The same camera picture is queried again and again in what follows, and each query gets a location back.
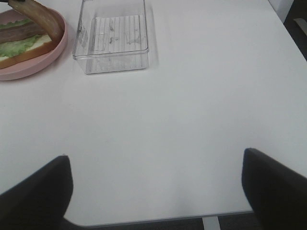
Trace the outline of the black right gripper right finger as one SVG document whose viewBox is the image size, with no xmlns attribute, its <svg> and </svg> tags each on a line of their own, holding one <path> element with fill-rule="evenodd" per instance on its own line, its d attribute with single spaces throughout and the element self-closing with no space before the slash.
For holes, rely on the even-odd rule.
<svg viewBox="0 0 307 230">
<path fill-rule="evenodd" d="M 265 153 L 244 151 L 241 183 L 264 230 L 307 228 L 307 179 Z"/>
</svg>

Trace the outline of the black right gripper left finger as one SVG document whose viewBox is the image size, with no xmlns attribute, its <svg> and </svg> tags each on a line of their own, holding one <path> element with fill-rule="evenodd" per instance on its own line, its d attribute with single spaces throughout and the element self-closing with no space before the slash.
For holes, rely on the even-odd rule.
<svg viewBox="0 0 307 230">
<path fill-rule="evenodd" d="M 58 230 L 73 192 L 68 156 L 58 156 L 0 195 L 2 230 Z"/>
</svg>

